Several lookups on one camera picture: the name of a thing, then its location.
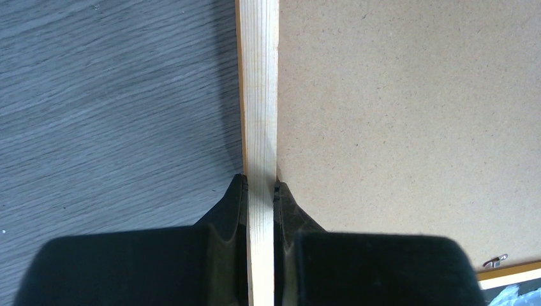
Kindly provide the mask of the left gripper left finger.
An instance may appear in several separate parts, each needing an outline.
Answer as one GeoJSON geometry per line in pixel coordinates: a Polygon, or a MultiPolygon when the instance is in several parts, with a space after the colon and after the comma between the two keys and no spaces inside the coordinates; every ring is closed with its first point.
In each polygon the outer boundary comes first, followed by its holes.
{"type": "Polygon", "coordinates": [[[67,236],[35,255],[15,305],[246,305],[245,176],[191,226],[67,236]]]}

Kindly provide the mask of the orange wooden picture frame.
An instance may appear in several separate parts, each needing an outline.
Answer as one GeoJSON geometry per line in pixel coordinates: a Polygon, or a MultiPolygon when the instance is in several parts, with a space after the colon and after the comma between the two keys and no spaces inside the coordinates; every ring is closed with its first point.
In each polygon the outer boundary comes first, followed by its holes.
{"type": "Polygon", "coordinates": [[[236,1],[249,304],[272,191],[331,231],[449,237],[486,305],[539,305],[540,2],[236,1]],[[482,265],[508,254],[498,268],[482,265]]]}

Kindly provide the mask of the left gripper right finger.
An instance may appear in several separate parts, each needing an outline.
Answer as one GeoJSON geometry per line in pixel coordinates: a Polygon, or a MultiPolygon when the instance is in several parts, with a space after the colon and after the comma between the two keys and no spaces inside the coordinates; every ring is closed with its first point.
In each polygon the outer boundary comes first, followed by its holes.
{"type": "Polygon", "coordinates": [[[475,272],[445,237],[324,230],[274,189],[276,305],[483,305],[475,272]]]}

